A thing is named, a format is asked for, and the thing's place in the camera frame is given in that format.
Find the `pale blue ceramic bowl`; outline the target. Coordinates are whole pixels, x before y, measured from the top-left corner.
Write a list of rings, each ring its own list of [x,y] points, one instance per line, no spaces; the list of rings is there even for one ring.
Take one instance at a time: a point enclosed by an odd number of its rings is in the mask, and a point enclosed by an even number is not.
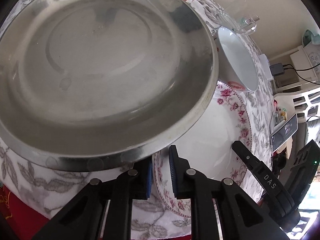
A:
[[[255,92],[258,88],[257,70],[240,37],[220,27],[215,43],[219,57],[219,79],[234,90]]]

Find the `large stainless steel basin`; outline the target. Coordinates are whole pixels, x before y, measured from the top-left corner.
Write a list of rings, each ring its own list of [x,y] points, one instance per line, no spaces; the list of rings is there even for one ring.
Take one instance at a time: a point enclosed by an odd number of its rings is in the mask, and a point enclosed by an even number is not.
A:
[[[1,138],[54,170],[120,167],[188,131],[218,72],[183,0],[33,0],[1,35]]]

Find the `smartphone on stand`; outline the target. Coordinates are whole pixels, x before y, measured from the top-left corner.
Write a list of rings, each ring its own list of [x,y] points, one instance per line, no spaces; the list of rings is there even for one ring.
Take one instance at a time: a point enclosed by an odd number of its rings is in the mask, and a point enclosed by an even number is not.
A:
[[[291,118],[285,122],[281,122],[279,127],[271,134],[270,141],[272,145],[272,151],[275,152],[285,142],[287,142],[298,130],[298,118],[297,114],[294,114]]]

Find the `floral grey tablecloth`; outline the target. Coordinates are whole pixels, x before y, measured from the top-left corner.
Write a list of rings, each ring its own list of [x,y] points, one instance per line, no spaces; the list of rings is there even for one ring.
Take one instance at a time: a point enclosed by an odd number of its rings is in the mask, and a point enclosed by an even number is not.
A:
[[[1,35],[4,32],[4,25],[9,24],[32,1],[19,0],[16,3],[1,26]],[[188,4],[204,20],[215,43],[218,26],[213,22],[213,14],[221,9],[220,5],[213,0],[193,0]],[[250,37],[242,36],[240,40],[244,43],[255,64],[258,74],[258,88],[255,92],[235,91],[242,98],[249,116],[252,130],[252,148],[250,150],[267,166],[270,166],[269,136],[273,112],[272,92],[259,60],[260,49]],[[152,164],[153,156],[161,150],[151,155]],[[19,237],[30,239],[45,220],[52,218],[92,178],[99,178],[102,181],[112,180],[122,172],[129,170],[132,165],[133,163],[128,163],[120,167],[99,171],[54,170],[22,158],[1,138],[1,207],[8,221],[16,227]],[[247,169],[240,186],[255,201],[259,200],[263,190]],[[148,200],[136,200],[133,203],[132,237],[134,239],[166,239],[186,236],[190,232],[191,218],[179,219],[170,213],[160,199],[153,179],[151,197]]]

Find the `white plastic shelf unit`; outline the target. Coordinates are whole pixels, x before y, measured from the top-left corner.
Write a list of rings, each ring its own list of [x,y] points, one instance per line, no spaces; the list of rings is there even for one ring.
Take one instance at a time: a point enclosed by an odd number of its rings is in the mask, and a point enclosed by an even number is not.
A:
[[[272,80],[277,103],[288,117],[297,115],[298,122],[319,118],[319,45],[298,46],[269,59],[281,64],[284,72]]]

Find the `pink floral porcelain plate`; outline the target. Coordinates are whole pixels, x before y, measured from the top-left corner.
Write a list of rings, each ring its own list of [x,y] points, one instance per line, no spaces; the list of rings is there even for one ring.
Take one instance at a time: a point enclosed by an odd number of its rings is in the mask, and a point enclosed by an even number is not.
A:
[[[252,130],[246,106],[229,85],[218,82],[214,96],[197,123],[174,142],[178,155],[210,179],[232,178],[240,185],[246,168],[232,151],[240,140],[252,148]],[[169,157],[166,150],[153,156],[153,179],[165,207],[179,219],[191,218],[188,199],[176,199],[172,189]]]

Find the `grey power adapter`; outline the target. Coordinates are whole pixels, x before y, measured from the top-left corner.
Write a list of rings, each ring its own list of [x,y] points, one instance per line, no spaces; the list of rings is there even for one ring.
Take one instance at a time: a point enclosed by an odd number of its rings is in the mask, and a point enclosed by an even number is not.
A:
[[[270,72],[272,76],[279,76],[283,75],[285,70],[282,63],[276,63],[273,65],[270,65]]]

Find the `white small box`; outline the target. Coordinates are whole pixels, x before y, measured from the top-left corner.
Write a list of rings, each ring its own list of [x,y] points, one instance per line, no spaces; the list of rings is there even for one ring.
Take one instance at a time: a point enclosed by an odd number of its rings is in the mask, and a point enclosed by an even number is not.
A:
[[[266,77],[267,81],[273,80],[273,76],[272,76],[271,70],[270,70],[270,63],[268,61],[267,56],[265,54],[261,54],[261,55],[259,55],[259,60],[262,65],[262,69],[265,73],[265,77]]]

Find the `clear glass mug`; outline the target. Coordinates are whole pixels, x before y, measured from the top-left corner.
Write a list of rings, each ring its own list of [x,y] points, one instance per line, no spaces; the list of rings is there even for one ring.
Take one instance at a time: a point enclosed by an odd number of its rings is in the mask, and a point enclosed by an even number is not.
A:
[[[258,15],[251,14],[246,0],[234,0],[217,13],[221,25],[240,35],[251,35],[257,30]]]

